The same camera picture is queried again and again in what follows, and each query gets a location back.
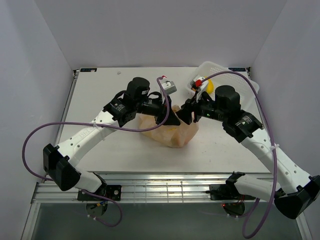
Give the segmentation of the banana print plastic bag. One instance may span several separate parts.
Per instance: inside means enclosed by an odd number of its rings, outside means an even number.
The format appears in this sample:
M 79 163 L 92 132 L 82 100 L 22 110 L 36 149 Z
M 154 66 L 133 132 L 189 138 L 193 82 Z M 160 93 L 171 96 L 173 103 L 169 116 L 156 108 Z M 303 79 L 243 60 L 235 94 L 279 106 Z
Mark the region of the banana print plastic bag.
M 138 115 L 138 129 L 148 129 L 156 126 L 155 118 L 151 115 Z M 196 135 L 199 124 L 190 125 L 180 120 L 180 125 L 162 125 L 151 131 L 141 132 L 144 136 L 170 148 L 182 148 Z

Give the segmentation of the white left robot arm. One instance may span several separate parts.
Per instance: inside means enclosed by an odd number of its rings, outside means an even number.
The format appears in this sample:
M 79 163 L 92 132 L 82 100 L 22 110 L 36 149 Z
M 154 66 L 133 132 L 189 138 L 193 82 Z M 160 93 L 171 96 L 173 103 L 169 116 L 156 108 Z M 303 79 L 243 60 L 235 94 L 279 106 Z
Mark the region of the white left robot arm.
M 81 159 L 108 135 L 119 130 L 137 114 L 153 116 L 156 126 L 180 125 L 172 110 L 170 94 L 177 88 L 166 76 L 158 80 L 160 91 L 150 92 L 150 82 L 134 77 L 126 90 L 117 93 L 89 126 L 84 127 L 57 146 L 43 149 L 43 168 L 61 191 L 86 190 L 95 200 L 107 196 L 107 183 L 96 173 L 79 168 Z

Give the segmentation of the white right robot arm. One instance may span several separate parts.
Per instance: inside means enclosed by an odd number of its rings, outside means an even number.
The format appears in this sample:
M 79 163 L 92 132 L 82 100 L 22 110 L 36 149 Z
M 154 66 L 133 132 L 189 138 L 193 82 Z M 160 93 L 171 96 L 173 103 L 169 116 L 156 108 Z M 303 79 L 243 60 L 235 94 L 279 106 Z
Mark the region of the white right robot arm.
M 296 219 L 319 196 L 319 175 L 310 175 L 271 143 L 263 124 L 241 108 L 240 95 L 232 86 L 219 86 L 214 98 L 205 91 L 196 93 L 176 114 L 188 125 L 202 117 L 220 121 L 223 130 L 254 154 L 276 181 L 273 184 L 234 172 L 226 180 L 225 191 L 230 198 L 249 195 L 271 200 L 284 216 Z

